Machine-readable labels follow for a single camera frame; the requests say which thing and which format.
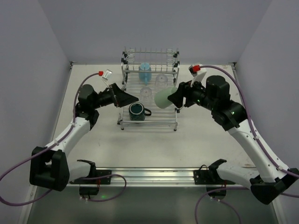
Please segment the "light green plastic cup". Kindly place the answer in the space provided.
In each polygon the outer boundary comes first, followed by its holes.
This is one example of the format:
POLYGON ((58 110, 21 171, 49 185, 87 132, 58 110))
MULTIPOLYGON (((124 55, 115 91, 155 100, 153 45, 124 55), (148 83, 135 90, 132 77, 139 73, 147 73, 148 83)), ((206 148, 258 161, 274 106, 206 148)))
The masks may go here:
POLYGON ((172 102, 168 97, 177 91, 177 87, 168 87, 156 93, 154 97, 154 102, 156 106, 160 109, 165 109, 172 105, 172 102))

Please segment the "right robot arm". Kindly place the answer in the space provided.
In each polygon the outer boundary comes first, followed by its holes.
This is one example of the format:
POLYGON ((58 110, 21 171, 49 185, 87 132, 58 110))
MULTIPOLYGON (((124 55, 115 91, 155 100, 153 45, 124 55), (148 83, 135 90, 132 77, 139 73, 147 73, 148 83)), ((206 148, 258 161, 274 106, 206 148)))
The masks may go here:
POLYGON ((197 104, 211 111, 214 121, 241 145, 256 167, 249 170, 219 159, 198 175, 212 182, 226 180, 242 185, 258 201, 270 204, 297 181, 299 171, 289 168, 273 153, 248 119, 245 108, 231 100, 229 91, 224 77, 210 76, 206 86, 200 82, 181 82, 168 100, 176 107, 197 104))

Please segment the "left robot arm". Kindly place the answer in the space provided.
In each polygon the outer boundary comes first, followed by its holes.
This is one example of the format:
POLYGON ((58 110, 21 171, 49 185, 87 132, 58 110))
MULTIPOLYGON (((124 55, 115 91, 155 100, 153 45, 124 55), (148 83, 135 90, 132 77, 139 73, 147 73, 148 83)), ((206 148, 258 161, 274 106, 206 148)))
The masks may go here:
POLYGON ((97 93, 90 84, 81 85, 75 96, 73 118, 66 129, 52 142, 32 151, 29 182, 32 185, 62 191, 69 182, 77 179, 93 180, 97 177, 95 163, 79 159, 70 164, 67 157, 97 123, 97 109, 114 105, 124 107, 139 99, 121 90, 113 83, 97 93))

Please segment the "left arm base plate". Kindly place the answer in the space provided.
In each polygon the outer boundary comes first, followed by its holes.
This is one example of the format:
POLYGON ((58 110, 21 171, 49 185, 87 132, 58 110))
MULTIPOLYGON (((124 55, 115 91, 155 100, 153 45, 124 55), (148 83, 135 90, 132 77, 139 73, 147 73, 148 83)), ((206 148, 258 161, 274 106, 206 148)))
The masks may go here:
POLYGON ((112 170, 96 170, 91 177, 97 177, 95 180, 76 179, 70 184, 79 186, 79 195, 83 198, 91 199, 95 197, 100 190, 101 185, 109 185, 111 183, 112 170))

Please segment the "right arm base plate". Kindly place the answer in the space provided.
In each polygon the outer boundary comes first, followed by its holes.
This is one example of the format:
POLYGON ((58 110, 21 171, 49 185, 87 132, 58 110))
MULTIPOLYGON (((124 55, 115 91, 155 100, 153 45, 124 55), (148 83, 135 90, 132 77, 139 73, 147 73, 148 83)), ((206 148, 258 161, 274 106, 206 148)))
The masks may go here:
POLYGON ((219 176, 210 173, 208 166, 201 165, 193 170, 193 179, 195 185, 205 185, 206 192, 235 185, 234 182, 223 180, 219 176))

